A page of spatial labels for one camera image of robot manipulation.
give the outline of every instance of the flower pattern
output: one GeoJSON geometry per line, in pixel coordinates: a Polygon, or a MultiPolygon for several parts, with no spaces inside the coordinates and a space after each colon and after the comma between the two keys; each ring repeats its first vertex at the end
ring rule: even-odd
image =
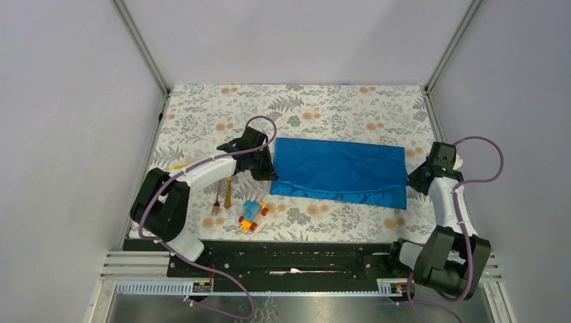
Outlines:
{"type": "MultiPolygon", "coordinates": [[[[408,172],[426,158],[434,135],[419,86],[177,85],[172,90],[152,166],[197,162],[221,143],[241,136],[256,115],[272,118],[278,137],[377,143],[405,148],[408,172]]],[[[270,135],[271,125],[252,127],[270,135]]],[[[434,228],[428,197],[407,189],[407,210],[340,201],[273,196],[269,182],[250,174],[232,179],[232,207],[211,217],[217,184],[189,201],[187,225],[201,239],[316,242],[425,242],[434,228]],[[238,218],[246,200],[264,200],[270,212],[255,231],[238,218]]],[[[224,203],[226,185],[220,202],[224,203]]],[[[133,223],[129,236],[138,238],[133,223]]]]}

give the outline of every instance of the table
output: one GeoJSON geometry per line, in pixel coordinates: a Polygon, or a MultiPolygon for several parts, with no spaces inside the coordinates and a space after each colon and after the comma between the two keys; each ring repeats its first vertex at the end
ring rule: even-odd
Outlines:
{"type": "MultiPolygon", "coordinates": [[[[420,86],[380,85],[176,85],[164,115],[151,168],[197,162],[241,136],[246,121],[265,115],[278,137],[396,145],[406,149],[410,172],[426,158],[434,135],[420,86]]],[[[252,122],[271,135],[264,120],[252,122]]],[[[407,189],[407,210],[339,201],[269,195],[269,182],[249,173],[232,179],[232,207],[211,217],[217,184],[189,201],[187,225],[201,239],[313,242],[425,242],[434,228],[427,196],[407,189]],[[238,218],[248,199],[270,210],[255,231],[242,231],[238,218]]],[[[224,203],[226,181],[220,204],[224,203]]],[[[138,238],[133,223],[130,238],[138,238]]]]}

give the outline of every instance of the fork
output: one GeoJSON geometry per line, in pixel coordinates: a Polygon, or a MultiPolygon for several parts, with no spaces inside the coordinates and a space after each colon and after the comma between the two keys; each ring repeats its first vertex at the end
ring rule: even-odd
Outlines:
{"type": "Polygon", "coordinates": [[[220,184],[222,181],[218,181],[218,190],[216,191],[216,202],[212,205],[212,212],[210,213],[211,217],[215,217],[220,212],[220,202],[218,202],[218,195],[220,195],[220,184]]]}

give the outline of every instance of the blue cloth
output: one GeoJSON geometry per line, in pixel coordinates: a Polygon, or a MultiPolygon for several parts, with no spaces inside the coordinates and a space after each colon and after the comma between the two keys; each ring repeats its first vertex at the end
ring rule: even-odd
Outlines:
{"type": "Polygon", "coordinates": [[[277,138],[270,194],[407,208],[405,149],[277,138]]]}

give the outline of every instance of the toy car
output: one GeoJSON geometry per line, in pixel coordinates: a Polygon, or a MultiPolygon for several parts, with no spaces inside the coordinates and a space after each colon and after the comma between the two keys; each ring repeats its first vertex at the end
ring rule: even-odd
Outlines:
{"type": "Polygon", "coordinates": [[[256,230],[258,225],[256,220],[260,215],[266,216],[269,210],[266,208],[264,201],[246,201],[244,202],[244,213],[238,219],[238,222],[242,224],[240,227],[242,230],[246,231],[250,229],[252,231],[256,230]]]}

